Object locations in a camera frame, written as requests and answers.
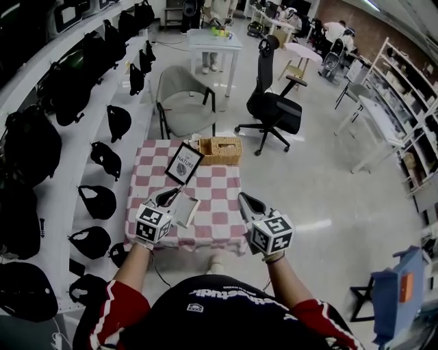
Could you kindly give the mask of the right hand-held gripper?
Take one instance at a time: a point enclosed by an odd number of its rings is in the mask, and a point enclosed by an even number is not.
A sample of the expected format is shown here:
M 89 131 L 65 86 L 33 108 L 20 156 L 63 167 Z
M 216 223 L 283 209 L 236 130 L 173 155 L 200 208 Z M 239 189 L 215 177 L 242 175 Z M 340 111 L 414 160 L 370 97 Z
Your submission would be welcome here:
M 268 216 L 255 220 L 257 215 L 268 212 L 265 203 L 243 191 L 239 193 L 238 201 L 242 218 L 248 222 L 246 240 L 252 254 L 270 256 L 290 248 L 295 226 L 286 214 L 272 211 Z

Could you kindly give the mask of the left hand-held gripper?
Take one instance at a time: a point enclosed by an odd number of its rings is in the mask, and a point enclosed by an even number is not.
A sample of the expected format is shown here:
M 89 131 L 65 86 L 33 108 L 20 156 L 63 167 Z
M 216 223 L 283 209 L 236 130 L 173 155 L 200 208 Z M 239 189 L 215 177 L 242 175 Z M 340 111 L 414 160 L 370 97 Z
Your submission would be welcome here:
M 170 232 L 175 223 L 177 210 L 169 206 L 178 194 L 178 187 L 164 187 L 150 195 L 150 201 L 157 208 L 145 204 L 140 205 L 136 213 L 136 238 L 156 244 Z

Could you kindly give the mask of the white plastic container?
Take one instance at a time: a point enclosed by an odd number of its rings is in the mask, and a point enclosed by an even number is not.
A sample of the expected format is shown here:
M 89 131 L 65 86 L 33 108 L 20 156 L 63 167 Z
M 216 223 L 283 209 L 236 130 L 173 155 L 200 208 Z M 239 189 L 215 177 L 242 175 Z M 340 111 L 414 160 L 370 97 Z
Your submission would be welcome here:
M 188 228 L 192 223 L 201 201 L 197 198 L 179 193 L 175 200 L 174 219 L 177 224 Z

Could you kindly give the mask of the person's right forearm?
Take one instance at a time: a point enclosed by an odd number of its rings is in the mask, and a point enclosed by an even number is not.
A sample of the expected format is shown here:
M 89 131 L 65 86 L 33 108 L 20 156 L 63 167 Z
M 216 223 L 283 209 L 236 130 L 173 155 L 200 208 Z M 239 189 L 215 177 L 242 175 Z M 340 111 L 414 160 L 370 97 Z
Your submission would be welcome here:
M 275 297 L 288 309 L 313 298 L 308 288 L 295 274 L 284 252 L 265 256 Z

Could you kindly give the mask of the person's left forearm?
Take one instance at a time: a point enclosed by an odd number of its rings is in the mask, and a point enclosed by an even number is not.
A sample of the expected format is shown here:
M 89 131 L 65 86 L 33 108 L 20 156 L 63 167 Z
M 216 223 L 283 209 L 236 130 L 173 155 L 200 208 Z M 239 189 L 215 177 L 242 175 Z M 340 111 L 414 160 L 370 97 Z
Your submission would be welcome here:
M 114 280 L 141 292 L 151 252 L 149 248 L 134 243 L 121 268 L 116 272 Z

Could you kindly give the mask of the white crumpled tissue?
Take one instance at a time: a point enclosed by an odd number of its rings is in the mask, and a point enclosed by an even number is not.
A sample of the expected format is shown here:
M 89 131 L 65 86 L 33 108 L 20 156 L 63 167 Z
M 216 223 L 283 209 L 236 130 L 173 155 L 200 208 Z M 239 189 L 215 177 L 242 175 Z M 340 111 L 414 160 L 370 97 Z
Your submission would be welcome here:
M 199 149 L 199 140 L 202 138 L 202 135 L 198 133 L 193 133 L 190 135 L 188 139 L 184 139 L 183 142 L 189 145 L 191 148 L 198 150 Z

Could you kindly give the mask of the row of black caps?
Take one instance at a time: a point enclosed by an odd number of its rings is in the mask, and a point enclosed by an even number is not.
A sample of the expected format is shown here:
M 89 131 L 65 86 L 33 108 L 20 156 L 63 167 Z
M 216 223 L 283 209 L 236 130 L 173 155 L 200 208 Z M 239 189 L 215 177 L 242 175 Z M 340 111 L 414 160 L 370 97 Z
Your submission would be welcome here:
M 130 95 L 136 95 L 144 88 L 142 73 L 142 54 L 138 65 L 129 69 Z M 92 53 L 84 53 L 83 67 L 86 72 L 94 66 Z M 88 193 L 82 196 L 88 214 L 97 220 L 107 220 L 115 213 L 117 203 L 111 189 L 100 185 L 88 186 Z M 43 219 L 40 222 L 42 238 Z M 69 236 L 71 245 L 90 260 L 102 258 L 108 250 L 111 239 L 104 228 L 90 226 Z M 27 321 L 42 322 L 52 319 L 58 312 L 58 304 L 52 286 L 39 267 L 27 260 L 7 259 L 0 256 L 0 316 L 9 315 Z M 70 271 L 77 275 L 83 271 L 79 262 L 70 260 Z M 72 285 L 68 294 L 72 299 Z

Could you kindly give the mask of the black office chair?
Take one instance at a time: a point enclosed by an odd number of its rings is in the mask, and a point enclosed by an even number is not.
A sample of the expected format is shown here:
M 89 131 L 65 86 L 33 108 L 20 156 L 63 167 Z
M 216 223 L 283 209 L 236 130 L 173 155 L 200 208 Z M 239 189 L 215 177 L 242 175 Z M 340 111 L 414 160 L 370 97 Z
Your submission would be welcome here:
M 279 131 L 295 135 L 300 129 L 302 107 L 288 99 L 286 95 L 295 85 L 306 87 L 307 82 L 288 75 L 286 79 L 289 83 L 280 94 L 268 91 L 273 83 L 274 52 L 278 48 L 279 40 L 273 35 L 266 36 L 259 43 L 256 87 L 248 99 L 246 107 L 250 115 L 259 120 L 260 123 L 239 124 L 235 127 L 236 133 L 239 133 L 241 129 L 257 129 L 263 134 L 260 147 L 255 151 L 256 156 L 261 154 L 268 134 L 272 134 L 282 141 L 285 144 L 284 151 L 288 152 L 290 143 Z

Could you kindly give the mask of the white metal shelf rack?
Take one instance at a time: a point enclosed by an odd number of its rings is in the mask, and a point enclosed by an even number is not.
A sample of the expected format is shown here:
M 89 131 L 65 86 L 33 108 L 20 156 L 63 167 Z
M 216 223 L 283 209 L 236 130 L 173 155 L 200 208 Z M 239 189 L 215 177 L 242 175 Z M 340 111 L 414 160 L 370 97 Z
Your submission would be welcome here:
M 102 12 L 67 29 L 37 52 L 12 79 L 0 89 L 0 133 L 6 118 L 31 103 L 36 86 L 52 63 L 64 56 L 91 31 L 103 33 L 104 21 L 118 24 L 120 13 L 132 13 L 141 0 L 119 0 Z M 143 29 L 127 42 L 127 52 L 116 68 L 108 70 L 99 85 L 90 92 L 90 100 L 81 111 L 81 120 L 57 126 L 62 138 L 59 165 L 52 178 L 34 189 L 38 198 L 37 214 L 43 219 L 39 252 L 29 262 L 44 271 L 61 313 L 76 311 L 68 290 L 76 280 L 69 269 L 70 260 L 84 265 L 86 272 L 109 278 L 115 270 L 109 258 L 89 260 L 70 243 L 69 236 L 90 226 L 102 226 L 113 243 L 124 237 L 129 183 L 136 150 L 146 138 L 155 112 L 150 81 L 136 95 L 130 95 L 129 69 L 138 65 L 139 54 L 146 50 L 148 31 Z M 82 201 L 88 186 L 111 189 L 117 207 L 107 220 L 93 219 Z

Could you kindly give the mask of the black metal stand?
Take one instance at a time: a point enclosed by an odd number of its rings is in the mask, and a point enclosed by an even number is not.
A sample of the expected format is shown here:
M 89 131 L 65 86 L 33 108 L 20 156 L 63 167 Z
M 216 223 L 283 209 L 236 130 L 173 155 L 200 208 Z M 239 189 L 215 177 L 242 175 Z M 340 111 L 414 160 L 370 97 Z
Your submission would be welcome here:
M 351 323 L 373 321 L 374 316 L 359 317 L 359 313 L 366 302 L 372 302 L 374 278 L 371 276 L 366 286 L 351 286 L 350 292 L 356 298 L 356 304 L 350 318 Z

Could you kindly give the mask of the grey side chair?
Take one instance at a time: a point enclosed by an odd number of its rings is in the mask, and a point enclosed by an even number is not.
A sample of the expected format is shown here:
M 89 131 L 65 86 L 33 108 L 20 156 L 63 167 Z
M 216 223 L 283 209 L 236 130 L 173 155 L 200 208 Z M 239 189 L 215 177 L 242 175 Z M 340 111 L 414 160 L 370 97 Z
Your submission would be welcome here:
M 339 104 L 342 101 L 342 98 L 345 96 L 349 97 L 354 102 L 357 102 L 360 96 L 363 96 L 368 99 L 372 98 L 372 95 L 370 94 L 370 90 L 364 87 L 363 85 L 348 83 L 346 87 L 343 89 L 343 91 L 341 92 L 341 94 L 339 95 L 338 99 L 336 100 L 335 109 L 338 108 Z

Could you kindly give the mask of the wooden side table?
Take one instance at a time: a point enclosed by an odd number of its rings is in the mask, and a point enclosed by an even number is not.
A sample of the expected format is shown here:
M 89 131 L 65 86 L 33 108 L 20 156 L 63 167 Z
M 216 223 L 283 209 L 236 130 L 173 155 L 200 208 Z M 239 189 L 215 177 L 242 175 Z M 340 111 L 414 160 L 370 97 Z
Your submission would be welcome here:
M 281 93 L 282 96 L 285 96 L 295 86 L 297 86 L 296 89 L 298 89 L 300 86 L 304 86 L 304 87 L 307 86 L 307 82 L 304 80 L 304 78 L 309 62 L 313 61 L 317 65 L 320 65 L 322 63 L 322 58 L 315 51 L 312 51 L 310 48 L 306 47 L 305 45 L 295 42 L 285 43 L 283 45 L 283 49 L 288 53 L 292 53 L 293 55 L 297 56 L 300 59 L 297 66 L 293 66 L 292 65 L 293 59 L 290 59 L 279 76 L 280 79 L 287 72 L 289 73 L 286 76 L 289 83 Z

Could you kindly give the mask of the white office desks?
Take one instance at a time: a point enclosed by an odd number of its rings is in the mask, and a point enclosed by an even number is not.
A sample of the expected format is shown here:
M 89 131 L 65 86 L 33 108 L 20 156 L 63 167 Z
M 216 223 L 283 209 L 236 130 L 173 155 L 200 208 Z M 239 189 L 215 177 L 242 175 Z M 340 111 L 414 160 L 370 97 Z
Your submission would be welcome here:
M 249 5 L 250 9 L 252 10 L 253 14 L 251 17 L 251 21 L 254 22 L 256 19 L 259 20 L 259 22 L 264 26 L 268 26 L 268 34 L 273 35 L 274 31 L 281 28 L 286 34 L 287 39 L 286 41 L 290 41 L 291 35 L 295 31 L 295 27 L 290 25 L 289 23 L 285 21 L 280 21 L 274 18 L 270 18 L 266 15 L 266 13 L 263 10 L 259 10 L 255 5 Z

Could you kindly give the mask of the white storage shelf unit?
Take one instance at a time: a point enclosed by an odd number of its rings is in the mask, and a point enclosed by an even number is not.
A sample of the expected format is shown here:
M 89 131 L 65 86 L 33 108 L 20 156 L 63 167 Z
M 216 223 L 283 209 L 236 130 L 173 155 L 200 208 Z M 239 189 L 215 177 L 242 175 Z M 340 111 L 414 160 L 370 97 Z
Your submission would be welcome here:
M 438 83 L 388 40 L 363 82 L 372 89 L 404 143 L 396 154 L 412 196 L 438 173 Z

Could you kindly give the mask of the black picture frame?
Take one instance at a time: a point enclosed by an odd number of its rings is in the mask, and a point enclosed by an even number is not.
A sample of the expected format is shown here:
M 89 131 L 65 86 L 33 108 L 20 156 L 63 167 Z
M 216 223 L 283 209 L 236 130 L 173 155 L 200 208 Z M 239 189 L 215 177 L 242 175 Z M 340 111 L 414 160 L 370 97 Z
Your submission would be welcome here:
M 202 153 L 187 143 L 182 142 L 166 168 L 165 174 L 178 184 L 186 185 L 196 172 L 203 158 L 204 155 Z

